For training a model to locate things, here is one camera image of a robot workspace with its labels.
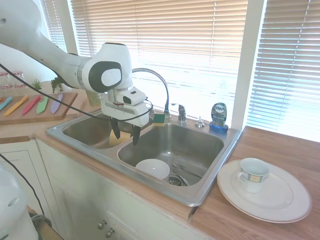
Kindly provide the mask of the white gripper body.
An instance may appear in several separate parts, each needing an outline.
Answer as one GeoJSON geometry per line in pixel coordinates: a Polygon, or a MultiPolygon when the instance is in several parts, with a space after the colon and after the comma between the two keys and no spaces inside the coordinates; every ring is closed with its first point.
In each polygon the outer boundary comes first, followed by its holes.
{"type": "Polygon", "coordinates": [[[100,100],[101,111],[104,115],[126,123],[143,127],[149,122],[148,108],[144,102],[137,105],[115,105],[107,98],[100,100]]]}

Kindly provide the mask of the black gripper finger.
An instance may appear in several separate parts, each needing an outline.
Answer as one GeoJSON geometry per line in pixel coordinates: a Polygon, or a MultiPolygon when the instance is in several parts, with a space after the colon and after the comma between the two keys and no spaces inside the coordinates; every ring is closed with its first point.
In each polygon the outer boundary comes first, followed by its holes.
{"type": "Polygon", "coordinates": [[[133,125],[132,126],[132,142],[134,146],[136,146],[139,141],[140,133],[141,133],[141,127],[133,125]]]}
{"type": "Polygon", "coordinates": [[[117,139],[119,139],[121,137],[121,131],[120,131],[120,128],[119,128],[118,120],[115,119],[115,118],[111,118],[110,119],[110,124],[111,124],[111,127],[112,127],[112,130],[113,130],[113,133],[114,133],[115,137],[117,139]]]}

